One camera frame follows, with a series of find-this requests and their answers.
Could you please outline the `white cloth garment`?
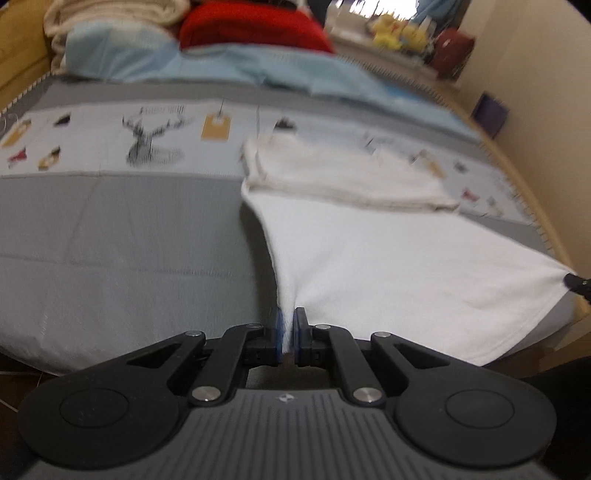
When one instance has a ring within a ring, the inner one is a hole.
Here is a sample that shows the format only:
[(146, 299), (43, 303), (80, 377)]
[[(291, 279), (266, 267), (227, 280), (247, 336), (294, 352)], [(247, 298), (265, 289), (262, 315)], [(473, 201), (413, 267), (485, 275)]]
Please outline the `white cloth garment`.
[(546, 335), (568, 268), (477, 224), (432, 174), (387, 150), (249, 138), (242, 198), (263, 227), (284, 337), (297, 308), (483, 366)]

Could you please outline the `purple box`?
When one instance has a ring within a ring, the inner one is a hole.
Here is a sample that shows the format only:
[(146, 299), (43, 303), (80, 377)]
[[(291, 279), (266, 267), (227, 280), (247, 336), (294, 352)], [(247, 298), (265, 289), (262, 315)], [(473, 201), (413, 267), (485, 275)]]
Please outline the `purple box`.
[(482, 93), (472, 112), (473, 120), (492, 139), (500, 133), (508, 116), (507, 105), (489, 92)]

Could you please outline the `yellow plush toy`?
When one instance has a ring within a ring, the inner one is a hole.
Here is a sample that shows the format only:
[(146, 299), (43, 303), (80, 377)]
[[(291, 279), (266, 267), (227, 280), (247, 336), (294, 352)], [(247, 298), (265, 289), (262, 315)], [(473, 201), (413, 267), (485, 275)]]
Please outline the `yellow plush toy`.
[(406, 20), (394, 18), (392, 15), (381, 15), (369, 24), (373, 44), (379, 48), (400, 51), (403, 48), (401, 33), (407, 26)]
[(407, 24), (401, 32), (404, 48), (415, 54), (423, 54), (431, 45), (431, 37), (426, 30), (415, 24)]

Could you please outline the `light blue blanket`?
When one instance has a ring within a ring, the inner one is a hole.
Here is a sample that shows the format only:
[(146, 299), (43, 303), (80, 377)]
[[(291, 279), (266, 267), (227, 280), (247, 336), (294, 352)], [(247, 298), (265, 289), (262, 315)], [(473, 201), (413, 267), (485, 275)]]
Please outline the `light blue blanket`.
[(338, 57), (287, 47), (222, 44), (181, 51), (166, 31), (131, 21), (90, 21), (73, 27), (62, 60), (69, 74), (95, 80), (221, 81), (266, 85), (332, 97), (477, 142), (455, 113), (394, 94), (377, 78)]

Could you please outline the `red pillow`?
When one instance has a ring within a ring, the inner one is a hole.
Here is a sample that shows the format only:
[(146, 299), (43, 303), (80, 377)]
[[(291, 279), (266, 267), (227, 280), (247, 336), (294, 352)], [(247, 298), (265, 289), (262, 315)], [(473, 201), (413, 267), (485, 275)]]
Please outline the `red pillow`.
[(183, 20), (178, 41), (183, 50), (243, 44), (335, 52), (318, 21), (290, 1), (202, 1)]

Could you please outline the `cream folded blanket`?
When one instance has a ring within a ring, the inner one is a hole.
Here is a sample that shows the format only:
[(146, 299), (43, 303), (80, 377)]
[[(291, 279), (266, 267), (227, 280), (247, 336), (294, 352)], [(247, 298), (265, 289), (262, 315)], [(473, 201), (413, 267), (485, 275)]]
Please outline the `cream folded blanket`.
[(169, 32), (189, 12), (190, 1), (53, 1), (43, 28), (53, 51), (52, 73), (65, 71), (66, 40), (78, 24), (92, 21), (148, 26)]

